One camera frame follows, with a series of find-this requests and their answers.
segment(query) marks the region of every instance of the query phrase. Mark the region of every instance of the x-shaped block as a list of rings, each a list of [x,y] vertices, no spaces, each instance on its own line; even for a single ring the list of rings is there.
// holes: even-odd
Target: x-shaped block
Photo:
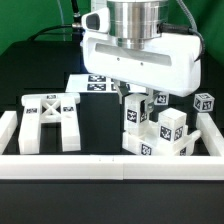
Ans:
[[[61,122],[63,151],[80,150],[80,133],[76,104],[78,93],[38,94],[22,97],[24,108],[19,134],[21,154],[39,153],[41,123]]]

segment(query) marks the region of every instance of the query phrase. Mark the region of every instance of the stacked blocks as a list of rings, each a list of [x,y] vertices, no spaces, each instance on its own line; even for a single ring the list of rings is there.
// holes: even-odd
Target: stacked blocks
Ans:
[[[195,94],[194,108],[199,112],[213,111],[215,98],[208,93]]]
[[[158,122],[142,119],[141,105],[145,97],[140,94],[126,97],[123,148],[133,154],[146,156],[191,155],[201,131],[187,135],[186,113],[173,108],[159,113]]]

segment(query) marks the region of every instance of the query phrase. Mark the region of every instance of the black cable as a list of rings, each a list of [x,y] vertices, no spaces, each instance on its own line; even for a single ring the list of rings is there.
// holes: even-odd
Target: black cable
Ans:
[[[204,38],[202,37],[202,35],[198,31],[189,28],[189,33],[196,35],[197,37],[199,37],[199,39],[201,41],[201,53],[195,60],[195,61],[198,61],[205,54],[205,41],[204,41]]]
[[[71,0],[74,23],[81,23],[81,14],[79,12],[78,3],[76,0]]]
[[[64,29],[64,28],[72,28],[72,24],[51,26],[51,27],[45,28],[45,29],[37,32],[36,34],[32,35],[31,37],[29,37],[27,40],[28,41],[34,41],[39,35],[41,35],[43,33],[46,33],[47,31],[57,30],[57,29]]]
[[[79,13],[79,7],[76,0],[71,0],[73,13]]]
[[[175,34],[182,34],[182,35],[189,35],[189,34],[196,35],[197,37],[199,37],[201,42],[201,52],[199,56],[197,57],[197,59],[195,60],[195,62],[201,59],[205,53],[205,41],[202,35],[198,31],[192,29],[189,26],[179,26],[174,24],[161,23],[158,26],[158,32],[159,33],[175,33]]]

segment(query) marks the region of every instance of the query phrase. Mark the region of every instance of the rectangular white block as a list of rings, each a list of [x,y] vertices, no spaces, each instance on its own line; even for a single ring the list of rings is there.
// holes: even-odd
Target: rectangular white block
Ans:
[[[61,99],[61,136],[63,151],[81,150],[74,97],[63,97]]]
[[[19,133],[21,154],[39,153],[42,112],[41,99],[27,99]]]
[[[149,114],[144,110],[146,98],[142,94],[125,97],[124,130],[130,134],[141,136],[147,130]]]
[[[224,156],[224,139],[208,113],[198,113],[196,127],[211,156]]]
[[[16,111],[5,111],[0,119],[0,154],[2,154],[17,127]]]

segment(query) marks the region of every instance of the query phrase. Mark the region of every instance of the white block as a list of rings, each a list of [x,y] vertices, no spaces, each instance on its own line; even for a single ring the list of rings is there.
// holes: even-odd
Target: white block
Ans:
[[[208,113],[198,113],[197,129],[202,132],[202,140],[211,156],[224,156],[224,139]]]
[[[27,99],[19,133],[21,154],[39,153],[42,112],[41,99]]]
[[[142,94],[125,97],[124,130],[133,135],[143,135],[148,127],[149,115],[144,111],[146,98]]]
[[[16,111],[5,111],[0,119],[0,154],[2,154],[17,127]]]
[[[27,100],[42,99],[47,102],[55,102],[63,97],[73,97],[76,103],[80,103],[79,93],[48,93],[48,94],[31,94],[22,96],[21,102],[25,106]]]
[[[194,108],[199,112],[213,111],[215,98],[208,93],[195,94]]]
[[[61,136],[63,151],[81,150],[74,97],[63,97],[61,99]]]
[[[174,143],[184,136],[186,113],[169,108],[159,113],[159,137],[167,142]]]

